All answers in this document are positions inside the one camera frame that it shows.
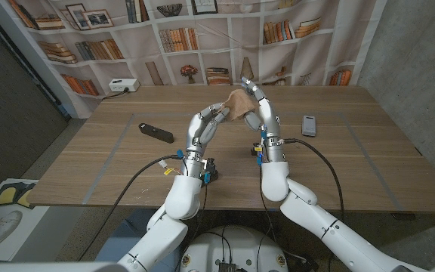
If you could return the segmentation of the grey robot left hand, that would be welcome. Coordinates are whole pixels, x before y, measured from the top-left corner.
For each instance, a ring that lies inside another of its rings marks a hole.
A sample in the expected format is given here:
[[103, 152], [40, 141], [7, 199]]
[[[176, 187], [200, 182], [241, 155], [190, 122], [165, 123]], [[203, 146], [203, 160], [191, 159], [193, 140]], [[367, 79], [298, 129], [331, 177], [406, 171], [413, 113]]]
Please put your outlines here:
[[212, 104], [192, 117], [187, 131], [186, 151], [201, 155], [205, 152], [218, 125], [224, 122], [230, 112], [228, 107], [222, 109], [223, 105], [223, 103]]

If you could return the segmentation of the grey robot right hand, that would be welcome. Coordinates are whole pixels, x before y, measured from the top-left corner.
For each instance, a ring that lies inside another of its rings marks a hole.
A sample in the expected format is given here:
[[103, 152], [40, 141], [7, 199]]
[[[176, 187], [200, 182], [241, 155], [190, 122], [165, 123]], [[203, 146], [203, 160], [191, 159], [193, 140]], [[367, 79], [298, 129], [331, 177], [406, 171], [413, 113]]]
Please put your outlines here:
[[273, 105], [268, 100], [264, 91], [246, 77], [242, 77], [242, 87], [245, 89], [246, 93], [250, 97], [253, 97], [259, 104], [257, 113], [251, 110], [245, 113], [245, 123], [253, 131], [261, 130], [264, 125], [268, 138], [278, 138], [280, 136], [279, 117], [275, 113]]

